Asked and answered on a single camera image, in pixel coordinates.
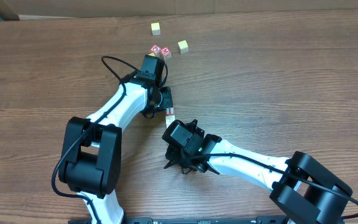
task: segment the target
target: small block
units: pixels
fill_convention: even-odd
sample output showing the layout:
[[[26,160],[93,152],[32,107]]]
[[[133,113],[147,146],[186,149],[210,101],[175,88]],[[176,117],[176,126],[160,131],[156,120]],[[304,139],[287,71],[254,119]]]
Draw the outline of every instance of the small block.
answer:
[[[167,108],[167,110],[165,111],[165,115],[175,115],[175,110],[173,109],[173,107]]]
[[[178,42],[180,53],[186,53],[189,51],[189,46],[187,45],[187,41],[183,40],[181,42]]]
[[[157,45],[154,45],[154,46],[150,49],[150,51],[151,51],[152,53],[154,53],[154,55],[155,55],[156,57],[158,57],[158,56],[161,54],[161,47],[159,47],[159,46],[157,46]]]
[[[167,128],[175,121],[175,115],[167,115],[165,116],[165,124]]]
[[[161,54],[164,60],[172,57],[171,51],[169,50],[168,47],[164,47],[163,49],[161,49]]]
[[[152,24],[152,33],[153,35],[160,35],[161,34],[161,30],[160,30],[160,23],[156,22]]]

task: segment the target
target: yellow cube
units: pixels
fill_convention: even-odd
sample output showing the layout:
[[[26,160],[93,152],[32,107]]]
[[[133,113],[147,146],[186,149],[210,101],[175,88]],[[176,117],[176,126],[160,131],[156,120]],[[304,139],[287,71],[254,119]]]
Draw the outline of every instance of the yellow cube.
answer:
[[[185,40],[178,42],[180,53],[186,53],[189,51],[189,46],[187,45],[187,42]]]
[[[156,22],[152,24],[152,33],[153,35],[160,35],[161,34],[161,30],[160,30],[160,23]]]

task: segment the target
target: red cube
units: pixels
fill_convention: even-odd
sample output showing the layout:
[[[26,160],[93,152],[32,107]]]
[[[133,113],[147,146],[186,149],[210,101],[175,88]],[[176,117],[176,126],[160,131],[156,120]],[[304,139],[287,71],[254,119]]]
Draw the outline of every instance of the red cube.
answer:
[[[164,47],[163,49],[161,49],[161,54],[162,54],[162,57],[164,58],[164,60],[172,57],[171,51],[169,50],[168,47]]]
[[[175,110],[173,109],[173,107],[167,108],[167,110],[165,111],[165,115],[175,115]]]
[[[156,57],[160,56],[161,53],[161,47],[154,45],[151,49],[151,52],[153,52],[155,54]]]

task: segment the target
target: wood grain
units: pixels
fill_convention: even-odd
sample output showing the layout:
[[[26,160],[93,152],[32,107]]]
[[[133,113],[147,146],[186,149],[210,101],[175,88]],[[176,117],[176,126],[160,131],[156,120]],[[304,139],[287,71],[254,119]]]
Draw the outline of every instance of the wood grain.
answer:
[[[162,35],[151,35],[153,21]],[[180,55],[184,39],[190,51]],[[116,92],[102,55],[139,67],[153,44],[173,51],[167,85],[177,119],[198,119],[207,133],[262,154],[306,152],[358,199],[358,10],[2,22],[0,223],[89,216],[81,200],[50,186],[65,125]],[[136,116],[123,134],[116,190],[128,216],[282,214],[268,192],[241,179],[163,170],[164,129],[163,114]],[[350,205],[346,213],[356,211]]]

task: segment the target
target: robotic arm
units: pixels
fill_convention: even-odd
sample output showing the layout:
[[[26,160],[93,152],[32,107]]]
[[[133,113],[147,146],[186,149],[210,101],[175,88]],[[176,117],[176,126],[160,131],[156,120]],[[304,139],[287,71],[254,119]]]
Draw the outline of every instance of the robotic arm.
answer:
[[[289,159],[241,149],[216,135],[204,137],[197,120],[188,124],[174,121],[162,139],[169,143],[165,154],[169,162],[164,169],[178,164],[182,174],[210,170],[248,180],[271,192],[270,199],[287,215],[288,223],[337,224],[346,218],[341,215],[352,189],[305,153],[295,152]],[[296,190],[309,177],[320,188],[308,187],[302,196]]]
[[[162,87],[164,65],[163,60],[146,55],[142,68],[124,78],[124,96],[124,87],[119,85],[117,93],[100,110],[86,119],[73,117],[67,123],[58,176],[71,191],[90,199],[91,203],[84,201],[92,224],[98,219],[119,224],[124,218],[114,190],[121,169],[122,132],[137,113],[152,114],[153,118],[156,112],[172,107],[170,88]],[[81,139],[85,131],[89,134]],[[98,155],[81,151],[81,146],[90,145],[99,148]]]
[[[169,143],[165,155],[169,163],[164,169],[178,164],[182,168],[182,174],[210,170],[215,174],[238,176],[268,190],[270,199],[284,211],[287,218],[125,219],[114,190],[121,170],[122,132],[137,113],[144,116],[152,114],[153,118],[156,112],[172,107],[170,88],[163,87],[164,65],[163,60],[146,55],[142,68],[135,69],[120,80],[117,93],[100,110],[86,119],[72,117],[67,123],[62,156],[52,175],[52,188],[58,195],[82,198],[92,216],[91,220],[69,223],[339,224],[343,223],[343,219],[358,217],[358,214],[341,216],[348,201],[357,205],[358,201],[351,198],[352,189],[348,185],[311,156],[302,152],[295,152],[291,159],[264,156],[241,149],[216,135],[207,134],[204,137],[204,131],[197,127],[197,120],[188,124],[176,120],[162,137]],[[88,146],[98,147],[98,155],[81,151],[81,147]],[[57,172],[59,180],[66,183],[77,195],[64,194],[57,190]],[[310,185],[303,196],[297,192],[301,182]]]

